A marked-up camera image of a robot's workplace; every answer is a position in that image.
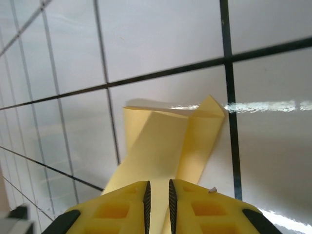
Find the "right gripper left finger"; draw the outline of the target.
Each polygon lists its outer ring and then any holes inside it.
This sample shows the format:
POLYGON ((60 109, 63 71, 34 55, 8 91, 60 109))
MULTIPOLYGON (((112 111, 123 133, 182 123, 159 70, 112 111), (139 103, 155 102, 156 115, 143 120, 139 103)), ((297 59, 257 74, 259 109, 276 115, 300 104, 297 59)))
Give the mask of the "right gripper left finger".
POLYGON ((80 203, 59 215, 46 234, 148 234, 151 184, 139 181, 80 203))

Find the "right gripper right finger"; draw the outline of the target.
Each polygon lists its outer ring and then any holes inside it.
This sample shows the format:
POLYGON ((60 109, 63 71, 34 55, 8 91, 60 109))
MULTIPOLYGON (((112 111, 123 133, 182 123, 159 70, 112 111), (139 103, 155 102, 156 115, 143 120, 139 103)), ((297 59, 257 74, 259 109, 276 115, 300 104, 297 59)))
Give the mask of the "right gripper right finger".
POLYGON ((169 181, 173 234, 276 234, 255 206, 180 179, 169 181))

